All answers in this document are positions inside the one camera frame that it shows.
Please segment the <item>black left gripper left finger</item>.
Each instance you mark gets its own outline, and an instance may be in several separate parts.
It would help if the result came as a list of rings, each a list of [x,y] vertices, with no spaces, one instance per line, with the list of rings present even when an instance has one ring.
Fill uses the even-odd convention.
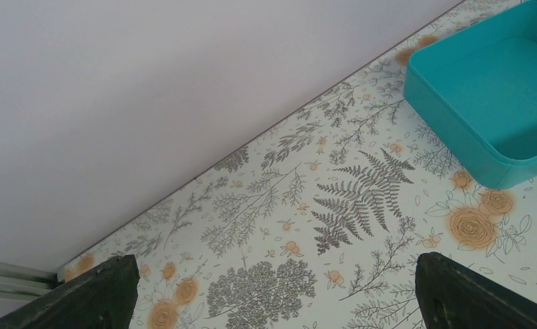
[[[0,328],[129,328],[140,280],[135,256],[115,256],[0,317]]]

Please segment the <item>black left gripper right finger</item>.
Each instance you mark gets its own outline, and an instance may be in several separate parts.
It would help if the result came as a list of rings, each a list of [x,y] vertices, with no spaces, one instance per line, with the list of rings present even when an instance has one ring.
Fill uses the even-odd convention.
[[[537,303],[437,252],[419,255],[415,294],[427,328],[537,328]]]

